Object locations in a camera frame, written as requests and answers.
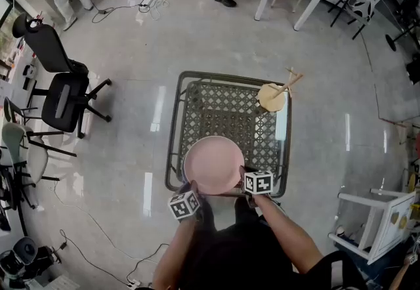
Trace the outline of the white shell chair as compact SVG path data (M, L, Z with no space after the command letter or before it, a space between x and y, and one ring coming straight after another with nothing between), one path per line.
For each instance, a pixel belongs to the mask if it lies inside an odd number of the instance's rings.
M18 123L16 116L19 115L23 122L34 119L34 116L26 116L27 109L20 109L8 97L4 97L3 111L5 122L1 129L1 141L9 151L14 173L31 179L35 186L40 180L57 181L55 177L44 175L49 160L49 152L76 157L73 152L61 150L46 144L44 136L62 136L64 132L35 132L25 123Z

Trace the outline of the person's left forearm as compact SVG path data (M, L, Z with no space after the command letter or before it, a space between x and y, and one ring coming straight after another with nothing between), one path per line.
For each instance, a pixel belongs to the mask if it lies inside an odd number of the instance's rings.
M193 246L198 220L189 217L182 220L175 235L158 262L153 280L154 290L177 290L187 256Z

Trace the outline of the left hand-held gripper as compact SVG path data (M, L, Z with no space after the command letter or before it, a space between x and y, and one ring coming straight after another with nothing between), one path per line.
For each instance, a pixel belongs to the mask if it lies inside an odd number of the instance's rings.
M198 192L197 182L185 182L169 198L167 205L179 222L188 218L198 218L203 208L203 198Z

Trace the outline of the black office chair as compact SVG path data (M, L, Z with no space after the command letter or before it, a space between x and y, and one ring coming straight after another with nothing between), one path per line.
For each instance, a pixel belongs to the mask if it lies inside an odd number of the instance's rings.
M110 79L104 80L88 92L89 71L83 63L68 58L56 30L42 23L40 19L29 20L22 13L12 25L15 38L22 38L34 52L43 68L53 73L54 77L47 90L34 89L33 94L44 96L41 119L48 126L65 133L77 132L82 139L81 131L85 110L89 110L101 119L110 122L110 115L102 115L89 105L90 100L97 99L97 93L110 86Z

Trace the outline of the black and white chair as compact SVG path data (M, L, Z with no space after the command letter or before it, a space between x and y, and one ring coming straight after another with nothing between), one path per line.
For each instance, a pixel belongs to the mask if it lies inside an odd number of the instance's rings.
M328 13L334 9L339 9L339 12L331 22L331 28L343 12L346 12L352 18L347 23L348 25L354 23L355 21L361 23L358 31L352 37L352 40L355 40L361 31L370 23L370 20L374 15L375 0L338 0L328 10Z

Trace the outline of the white side table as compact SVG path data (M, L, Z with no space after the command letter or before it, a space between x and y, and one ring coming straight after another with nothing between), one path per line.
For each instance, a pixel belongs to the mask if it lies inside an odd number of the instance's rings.
M380 196L390 196L393 199L379 201L350 194L338 194L339 199L369 207L369 215L360 242L355 245L334 233L328 234L329 239L362 257L368 265L382 258L406 239L412 205L417 197L416 192L393 192L375 188L370 192Z

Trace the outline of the person's right forearm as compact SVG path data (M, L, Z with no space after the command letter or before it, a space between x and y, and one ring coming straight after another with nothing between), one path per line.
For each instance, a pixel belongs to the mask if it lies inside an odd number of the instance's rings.
M323 258L315 242L269 197L254 195L253 199L292 264L301 274L308 273Z

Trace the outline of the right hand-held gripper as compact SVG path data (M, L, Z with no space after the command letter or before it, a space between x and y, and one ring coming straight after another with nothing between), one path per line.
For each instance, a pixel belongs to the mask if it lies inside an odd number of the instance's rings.
M257 171L241 166L241 189L250 207L257 207L253 197L263 195L270 197L274 189L274 175L271 171Z

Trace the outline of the pink big plate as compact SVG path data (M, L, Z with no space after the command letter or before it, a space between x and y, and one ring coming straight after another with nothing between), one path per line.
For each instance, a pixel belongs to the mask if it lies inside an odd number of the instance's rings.
M195 181L198 191L215 196L229 192L241 180L244 156L238 145L223 136L207 136L187 151L182 173Z

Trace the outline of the wooden mug tree stand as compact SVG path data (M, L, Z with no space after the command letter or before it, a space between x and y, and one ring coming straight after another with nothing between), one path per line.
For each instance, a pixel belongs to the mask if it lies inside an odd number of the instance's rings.
M286 99L292 95L292 86L303 78L302 73L296 73L288 68L287 71L289 72L289 81L286 84L264 84L257 94L260 106L268 112L281 111L285 106Z

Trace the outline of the black floor fan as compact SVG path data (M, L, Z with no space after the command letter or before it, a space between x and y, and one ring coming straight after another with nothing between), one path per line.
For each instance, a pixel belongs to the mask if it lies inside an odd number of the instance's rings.
M417 38L416 29L420 29L420 16L417 13L417 0L405 0L401 5L396 14L402 21L402 32L396 37L391 37L386 34L385 38L389 47L396 51L396 42L404 36L409 36L417 49L420 52L420 41Z

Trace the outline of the person's black clothing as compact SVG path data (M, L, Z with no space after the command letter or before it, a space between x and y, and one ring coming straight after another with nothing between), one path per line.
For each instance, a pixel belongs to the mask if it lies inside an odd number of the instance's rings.
M321 257L300 272L274 232L244 198L235 202L236 221L216 230L203 202L203 221L194 234L179 290L368 290L351 258L342 251Z

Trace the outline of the dark wicker glass-top table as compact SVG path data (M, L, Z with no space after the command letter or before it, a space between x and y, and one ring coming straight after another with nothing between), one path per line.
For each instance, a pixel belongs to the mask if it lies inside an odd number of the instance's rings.
M280 112L262 108L257 93L262 79L184 71L177 81L165 169L165 187L174 192L184 182L183 159L207 136L235 142L252 169L274 174L272 197L285 194L291 147L292 99Z

